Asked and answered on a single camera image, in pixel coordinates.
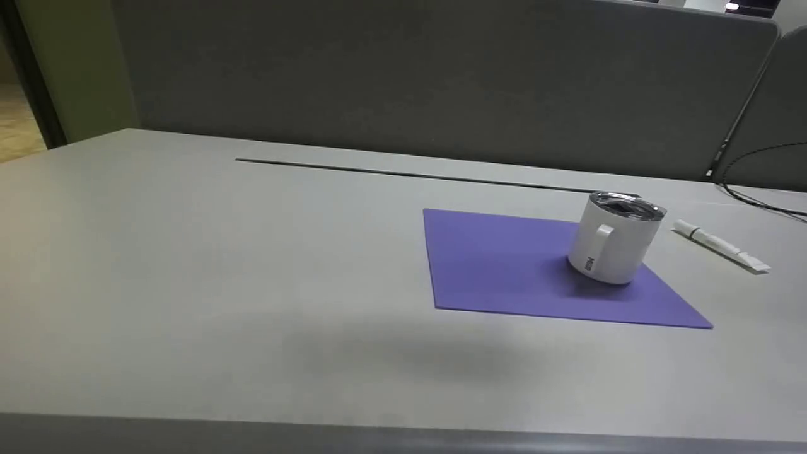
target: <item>floor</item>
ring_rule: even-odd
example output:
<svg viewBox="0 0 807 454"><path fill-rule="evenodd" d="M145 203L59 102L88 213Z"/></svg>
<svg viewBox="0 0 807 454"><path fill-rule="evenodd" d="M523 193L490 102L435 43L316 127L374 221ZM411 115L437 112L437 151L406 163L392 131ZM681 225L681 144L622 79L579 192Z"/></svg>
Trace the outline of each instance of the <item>floor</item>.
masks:
<svg viewBox="0 0 807 454"><path fill-rule="evenodd" d="M0 83L0 160L47 151L20 86Z"/></svg>

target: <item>gray partition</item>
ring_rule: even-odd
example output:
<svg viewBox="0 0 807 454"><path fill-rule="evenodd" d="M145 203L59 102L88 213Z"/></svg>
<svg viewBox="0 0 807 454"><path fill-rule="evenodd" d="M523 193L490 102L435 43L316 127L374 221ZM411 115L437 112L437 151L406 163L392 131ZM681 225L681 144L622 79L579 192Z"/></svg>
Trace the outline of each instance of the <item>gray partition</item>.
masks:
<svg viewBox="0 0 807 454"><path fill-rule="evenodd" d="M779 40L725 167L750 151L807 140L807 29ZM807 188L807 144L738 160L729 180Z"/></svg>
<svg viewBox="0 0 807 454"><path fill-rule="evenodd" d="M142 122L704 175L769 19L600 0L117 0Z"/></svg>

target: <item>cable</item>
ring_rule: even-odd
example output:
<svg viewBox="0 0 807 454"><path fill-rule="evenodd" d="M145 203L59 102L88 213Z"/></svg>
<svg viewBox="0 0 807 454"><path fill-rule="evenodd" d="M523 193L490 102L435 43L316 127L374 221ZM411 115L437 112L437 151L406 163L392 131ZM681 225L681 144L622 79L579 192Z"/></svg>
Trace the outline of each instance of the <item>cable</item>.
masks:
<svg viewBox="0 0 807 454"><path fill-rule="evenodd" d="M356 167L327 167L327 163L275 160L275 159L234 159L234 160L265 163L265 167L295 167L295 168L350 172L350 174L385 174L385 175L398 175L398 178L437 178L437 180L463 180L463 184L492 184L492 187L523 187L523 188L548 188L548 192L579 192L579 193L593 193L593 192L599 192L599 188L585 188L585 187L519 184L519 180L503 180L503 178L466 178L466 175L445 175L445 174L356 168Z"/></svg>
<svg viewBox="0 0 807 454"><path fill-rule="evenodd" d="M779 151L792 151L794 145L807 145L807 140L784 140L784 144L774 144L774 145L763 145L763 149L751 149L741 156L738 156L734 160L729 160L714 178L714 184L720 184L729 196L745 201L745 203L751 203L756 209L767 209L767 212L783 212L783 213L789 213L789 216L798 216L798 219L807 219L807 212L804 209L792 209L792 206L777 206L777 203L769 203L769 201L763 201L763 198L754 198L745 192L738 192L734 187L729 187L729 172L739 163L739 160L748 160L750 156L760 156L760 153L779 153Z"/></svg>

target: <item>table surface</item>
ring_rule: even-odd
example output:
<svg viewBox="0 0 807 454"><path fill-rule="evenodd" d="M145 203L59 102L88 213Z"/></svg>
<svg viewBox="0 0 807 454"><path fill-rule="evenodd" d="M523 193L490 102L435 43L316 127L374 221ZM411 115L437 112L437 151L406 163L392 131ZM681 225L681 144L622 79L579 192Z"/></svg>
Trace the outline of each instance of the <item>table surface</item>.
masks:
<svg viewBox="0 0 807 454"><path fill-rule="evenodd" d="M585 193L241 156L640 192L671 212L646 261L716 328L435 309L427 206ZM807 441L804 252L707 180L120 131L0 163L0 414Z"/></svg>

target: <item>desk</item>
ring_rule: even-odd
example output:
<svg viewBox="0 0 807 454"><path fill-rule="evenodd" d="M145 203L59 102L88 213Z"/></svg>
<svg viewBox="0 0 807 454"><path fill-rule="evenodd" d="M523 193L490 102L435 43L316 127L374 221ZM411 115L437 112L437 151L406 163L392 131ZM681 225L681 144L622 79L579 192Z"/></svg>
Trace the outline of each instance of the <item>desk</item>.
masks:
<svg viewBox="0 0 807 454"><path fill-rule="evenodd" d="M582 193L241 156L640 192L671 209L646 261L716 329L435 309L424 206L580 219ZM681 240L680 216L773 274ZM427 450L804 448L804 248L804 225L704 180L120 131L0 167L0 433L94 416L354 425L368 450L406 433Z"/></svg>

